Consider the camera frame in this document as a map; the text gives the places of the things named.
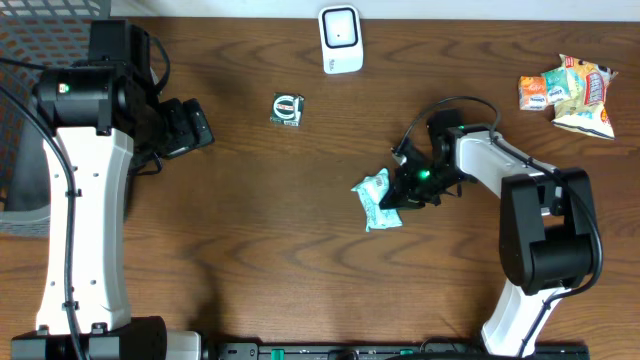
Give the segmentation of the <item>white barcode scanner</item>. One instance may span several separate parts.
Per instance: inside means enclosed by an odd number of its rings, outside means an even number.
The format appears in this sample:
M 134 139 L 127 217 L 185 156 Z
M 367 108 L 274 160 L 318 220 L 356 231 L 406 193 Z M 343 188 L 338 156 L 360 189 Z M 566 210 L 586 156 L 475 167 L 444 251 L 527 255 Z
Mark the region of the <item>white barcode scanner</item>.
M 352 5 L 328 6 L 319 11 L 323 70 L 328 75 L 360 71 L 364 47 L 359 11 Z

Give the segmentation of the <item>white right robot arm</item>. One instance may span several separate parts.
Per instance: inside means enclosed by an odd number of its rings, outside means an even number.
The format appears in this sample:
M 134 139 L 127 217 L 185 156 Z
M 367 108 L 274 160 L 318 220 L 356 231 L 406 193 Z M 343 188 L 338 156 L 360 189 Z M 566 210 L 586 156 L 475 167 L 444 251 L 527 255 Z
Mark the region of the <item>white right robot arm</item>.
M 403 136 L 392 150 L 398 166 L 380 206 L 437 206 L 451 187 L 465 181 L 498 197 L 506 281 L 482 327 L 482 345 L 492 356 L 529 357 L 557 304 L 587 291 L 602 270 L 589 176 L 580 168 L 558 169 L 527 156 L 494 127 L 464 124 L 456 109 L 436 112 L 426 127 L 431 156 Z

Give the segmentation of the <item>yellow snack bag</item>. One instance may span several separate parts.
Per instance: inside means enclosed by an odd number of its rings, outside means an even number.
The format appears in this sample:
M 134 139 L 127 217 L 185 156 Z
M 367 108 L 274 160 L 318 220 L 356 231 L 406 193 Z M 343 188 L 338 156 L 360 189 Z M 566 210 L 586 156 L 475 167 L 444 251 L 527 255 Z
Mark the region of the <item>yellow snack bag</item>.
M 554 105 L 551 123 L 567 131 L 614 140 L 605 102 L 618 72 L 573 56 L 560 54 L 560 58 L 567 73 L 570 98 Z

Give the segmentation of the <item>green tissue pack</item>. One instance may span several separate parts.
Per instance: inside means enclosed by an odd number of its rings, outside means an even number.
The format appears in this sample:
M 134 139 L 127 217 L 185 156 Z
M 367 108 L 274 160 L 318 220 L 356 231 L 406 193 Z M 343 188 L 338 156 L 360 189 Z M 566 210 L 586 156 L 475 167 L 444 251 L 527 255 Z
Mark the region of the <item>green tissue pack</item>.
M 558 67 L 541 74 L 546 84 L 546 95 L 550 105 L 560 103 L 571 98 L 568 75 L 564 67 Z

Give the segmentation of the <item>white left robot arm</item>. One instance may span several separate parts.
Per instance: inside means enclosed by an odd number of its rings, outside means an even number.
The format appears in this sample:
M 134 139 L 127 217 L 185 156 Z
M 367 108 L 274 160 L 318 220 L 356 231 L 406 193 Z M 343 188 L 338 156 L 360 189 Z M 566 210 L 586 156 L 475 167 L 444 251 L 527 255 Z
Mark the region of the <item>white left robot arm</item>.
M 124 276 L 127 184 L 149 162 L 210 145 L 198 101 L 161 100 L 155 37 L 125 20 L 90 27 L 87 58 L 44 67 L 26 117 L 41 134 L 50 184 L 49 260 L 33 331 L 15 359 L 203 360 L 215 348 L 159 316 L 131 313 Z

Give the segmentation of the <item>orange tissue pack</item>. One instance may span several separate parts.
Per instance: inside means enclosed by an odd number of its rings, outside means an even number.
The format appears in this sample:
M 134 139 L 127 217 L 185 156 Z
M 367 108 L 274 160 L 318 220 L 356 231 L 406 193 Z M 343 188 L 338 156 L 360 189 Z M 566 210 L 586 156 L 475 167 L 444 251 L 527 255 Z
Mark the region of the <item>orange tissue pack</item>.
M 542 111 L 548 106 L 546 81 L 541 76 L 521 76 L 518 93 L 521 110 Z

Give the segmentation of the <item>dark grey mesh basket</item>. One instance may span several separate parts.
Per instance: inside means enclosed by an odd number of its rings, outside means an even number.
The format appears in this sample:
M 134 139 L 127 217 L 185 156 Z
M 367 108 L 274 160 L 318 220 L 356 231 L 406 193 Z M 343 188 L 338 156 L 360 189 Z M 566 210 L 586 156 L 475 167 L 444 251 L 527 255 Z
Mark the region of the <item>dark grey mesh basket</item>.
M 110 16 L 109 0 L 2 0 L 1 56 L 66 67 L 87 57 L 90 23 Z M 49 235 L 49 174 L 43 140 L 1 97 L 1 231 Z

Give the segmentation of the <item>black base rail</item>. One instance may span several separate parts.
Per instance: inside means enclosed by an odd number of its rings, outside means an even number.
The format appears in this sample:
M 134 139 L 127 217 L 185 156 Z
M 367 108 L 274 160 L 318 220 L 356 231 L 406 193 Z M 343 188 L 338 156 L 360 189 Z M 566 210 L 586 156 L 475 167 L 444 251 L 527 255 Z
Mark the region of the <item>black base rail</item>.
M 259 345 L 225 343 L 211 351 L 217 360 L 385 360 L 385 359 L 507 359 L 490 355 L 481 347 L 466 343 L 427 342 L 409 345 Z

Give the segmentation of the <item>green Zam-Buk tin box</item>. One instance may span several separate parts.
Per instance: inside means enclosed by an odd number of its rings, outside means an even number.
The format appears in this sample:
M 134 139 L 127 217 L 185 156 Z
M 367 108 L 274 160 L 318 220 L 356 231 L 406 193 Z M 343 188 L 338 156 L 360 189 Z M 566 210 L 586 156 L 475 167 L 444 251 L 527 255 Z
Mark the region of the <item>green Zam-Buk tin box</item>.
M 300 94 L 275 93 L 270 121 L 275 124 L 299 127 L 305 98 Z

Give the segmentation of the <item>pale green wet wipes pack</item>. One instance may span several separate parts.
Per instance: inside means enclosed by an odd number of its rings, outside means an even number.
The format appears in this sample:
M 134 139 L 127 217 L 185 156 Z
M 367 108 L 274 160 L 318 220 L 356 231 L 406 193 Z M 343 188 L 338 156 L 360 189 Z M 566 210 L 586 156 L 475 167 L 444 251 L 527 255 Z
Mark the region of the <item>pale green wet wipes pack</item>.
M 351 191 L 358 195 L 366 217 L 365 231 L 401 227 L 403 222 L 395 209 L 384 210 L 380 203 L 390 189 L 389 171 L 381 169 L 374 176 L 366 176 Z

